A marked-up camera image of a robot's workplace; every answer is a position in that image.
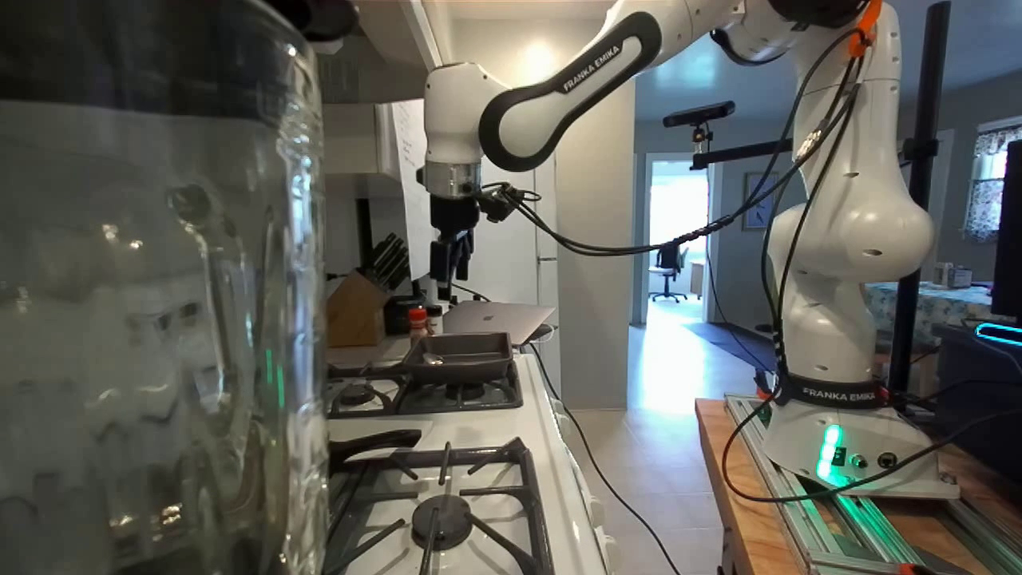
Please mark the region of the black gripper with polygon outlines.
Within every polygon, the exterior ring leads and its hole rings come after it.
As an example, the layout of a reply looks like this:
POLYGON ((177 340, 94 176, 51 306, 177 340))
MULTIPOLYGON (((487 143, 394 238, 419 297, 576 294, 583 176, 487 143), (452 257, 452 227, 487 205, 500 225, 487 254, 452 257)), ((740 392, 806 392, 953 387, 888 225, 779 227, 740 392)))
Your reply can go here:
POLYGON ((429 300, 434 306, 454 303, 452 281, 469 279, 474 257, 474 227, 478 225, 478 207, 474 202, 430 202, 430 274, 429 274, 429 300))

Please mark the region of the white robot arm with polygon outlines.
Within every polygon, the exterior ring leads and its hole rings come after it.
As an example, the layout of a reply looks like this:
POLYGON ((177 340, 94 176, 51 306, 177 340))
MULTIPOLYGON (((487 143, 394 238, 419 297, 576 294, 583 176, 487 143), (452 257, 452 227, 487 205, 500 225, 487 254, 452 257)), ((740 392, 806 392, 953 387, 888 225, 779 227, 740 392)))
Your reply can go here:
POLYGON ((616 0, 597 37, 542 81, 443 65, 425 81, 423 185, 438 202, 469 202, 487 164, 509 173, 548 164, 607 96, 699 42, 740 72, 791 67, 777 136, 720 158, 788 159, 802 202, 771 225, 779 353, 798 387, 862 389, 875 355, 865 287, 917 272, 934 244, 898 164, 892 0, 616 0))

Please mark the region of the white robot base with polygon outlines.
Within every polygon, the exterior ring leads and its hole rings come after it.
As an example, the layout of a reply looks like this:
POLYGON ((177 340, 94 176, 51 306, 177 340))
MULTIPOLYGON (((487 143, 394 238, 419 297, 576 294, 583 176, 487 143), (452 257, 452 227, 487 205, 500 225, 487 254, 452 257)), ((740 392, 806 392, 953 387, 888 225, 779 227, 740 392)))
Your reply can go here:
POLYGON ((944 474, 934 440, 905 423, 880 384, 783 377, 764 453, 786 474, 870 500, 940 500, 963 490, 944 474))

